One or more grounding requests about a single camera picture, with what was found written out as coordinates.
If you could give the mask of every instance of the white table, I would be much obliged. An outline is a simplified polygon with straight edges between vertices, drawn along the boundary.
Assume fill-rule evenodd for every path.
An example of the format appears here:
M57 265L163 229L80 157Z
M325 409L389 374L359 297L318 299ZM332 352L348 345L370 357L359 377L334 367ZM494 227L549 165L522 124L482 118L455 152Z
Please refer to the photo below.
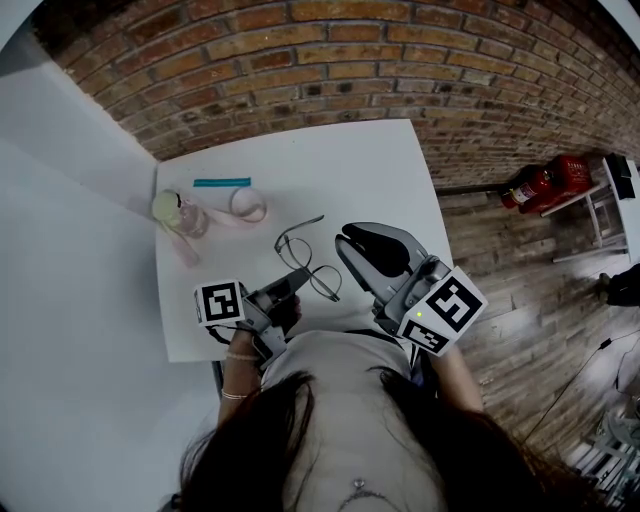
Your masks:
M253 290L284 276L289 269L273 249L276 238L317 215L325 219L296 235L311 245L312 267L340 270L341 300L330 302L305 285L298 292L303 318L292 334L375 325L373 296L362 291L335 251L344 224L371 221L405 229L453 264L431 177L408 120L305 128L206 149L161 163L157 190L180 187L226 209L231 189L193 189L193 180L244 177L265 196L267 218L251 230L212 226L193 243L202 258L198 266L186 268L166 234L156 233L162 322L172 362L224 359L226 346L197 326L194 286L236 278Z
M631 170L631 183L633 184L633 189L636 194L635 198L620 199L618 197L618 191L616 190L616 187L614 185L611 171L609 169L609 166L607 165L606 160L603 158L602 164L607 174L606 182L598 183L586 192L578 194L577 196L572 197L571 199L568 199L567 201L560 203L553 208L549 208L548 210L540 214L542 217L546 217L547 215L551 215L552 213L557 212L558 210L561 210L562 208L569 206L570 204L580 201L581 199L585 199L587 202L587 208L589 210L591 222L593 224L593 229L596 235L596 248L553 258L554 263L582 258L602 252L623 250L627 251L627 253L629 254L629 261L632 265L640 263L640 176L638 175L638 169L635 162L633 160L627 159L627 163L629 164L629 169ZM598 201L592 200L592 194L609 187L611 187L611 190L608 195L606 195L605 197L601 197ZM606 205L610 202L616 203L616 206L620 213L620 219L622 220L623 233L609 235L608 233L603 233L603 231L601 230L596 210L601 207L606 207Z

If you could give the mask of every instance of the black cable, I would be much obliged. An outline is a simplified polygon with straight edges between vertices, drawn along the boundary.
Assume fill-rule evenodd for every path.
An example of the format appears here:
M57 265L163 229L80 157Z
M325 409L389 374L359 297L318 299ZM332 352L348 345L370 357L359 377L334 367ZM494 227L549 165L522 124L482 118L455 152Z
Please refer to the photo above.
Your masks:
M231 342L228 339L223 338L222 336L220 336L218 334L218 331L216 331L216 329L218 329L219 327L224 327L225 329L233 329L234 331L245 331L245 332L250 332L251 334L255 334L255 331L252 331L250 329L245 329L243 327L233 327L231 325L209 325L209 326L207 326L206 329L207 329L207 331L209 331L209 336L213 336L218 343L222 343L223 345L229 345Z
M549 406L549 408L545 411L545 413L542 415L542 418L540 418L538 423L535 424L535 426L531 429L531 431L523 439L522 444L524 444L524 443L526 443L528 441L528 439L531 437L531 434L533 434L536 431L536 429L540 426L540 424L544 421L544 419L547 417L549 412L551 412L551 409L553 409L553 407L558 403L558 400L560 400L562 398L562 395L564 395L565 391L569 388L571 383L578 378L578 375L580 375L582 373L582 370L584 370L586 368L586 366L589 364L589 362L593 359L593 356L595 356L596 353L599 350L604 350L605 348L607 348L609 345L611 345L612 342L613 342L613 340L609 338L609 339L603 341L600 344L600 346L593 351L593 354L591 354L589 356L589 359L587 359L586 363L584 363L582 365L582 367L578 370L578 372L573 377L571 377L571 380L569 382L567 382L567 385L564 387L564 389L558 395L558 397L553 401L553 403Z
M629 336L637 332L640 332L640 329L636 329L635 331L630 332L629 334L625 334L624 336L618 336L617 338L613 338L611 341L618 341L618 340L621 340L622 338L628 338Z

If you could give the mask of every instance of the blue pen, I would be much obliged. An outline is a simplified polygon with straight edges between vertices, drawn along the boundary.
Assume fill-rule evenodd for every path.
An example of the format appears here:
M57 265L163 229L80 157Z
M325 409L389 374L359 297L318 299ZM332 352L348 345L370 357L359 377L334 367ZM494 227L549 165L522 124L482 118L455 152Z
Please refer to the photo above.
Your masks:
M194 187L250 187L251 178L230 178L220 180L193 180Z

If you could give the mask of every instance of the white shirt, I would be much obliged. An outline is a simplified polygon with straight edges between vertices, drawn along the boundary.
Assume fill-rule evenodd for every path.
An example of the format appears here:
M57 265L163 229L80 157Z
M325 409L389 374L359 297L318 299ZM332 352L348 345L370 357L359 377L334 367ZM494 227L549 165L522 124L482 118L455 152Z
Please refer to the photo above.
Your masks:
M380 372L368 371L375 366L409 375L404 351L389 342L360 334L312 331L294 338L268 368L263 378L266 387L299 370L315 377L311 384L315 407L287 480L285 508L292 506L313 464L298 511L337 512L355 492L356 479L363 479L365 490L388 501L358 499L344 512L446 510L433 461L385 393Z

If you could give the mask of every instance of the wooden floor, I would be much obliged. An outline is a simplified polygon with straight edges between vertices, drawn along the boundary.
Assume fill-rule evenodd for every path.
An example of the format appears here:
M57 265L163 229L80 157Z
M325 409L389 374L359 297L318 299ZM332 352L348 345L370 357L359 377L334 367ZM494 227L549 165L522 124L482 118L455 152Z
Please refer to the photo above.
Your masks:
M551 262L556 253L591 243L590 221L580 205L543 219L502 208L496 195L439 200L454 261L489 300L460 347L487 411L523 440L603 341L640 329L639 308L602 305L593 293L598 275L628 269L628 257ZM626 336L599 351L527 444L565 457L605 408L624 406L628 398L613 383L622 354L639 337ZM639 368L640 343L624 360L620 389Z

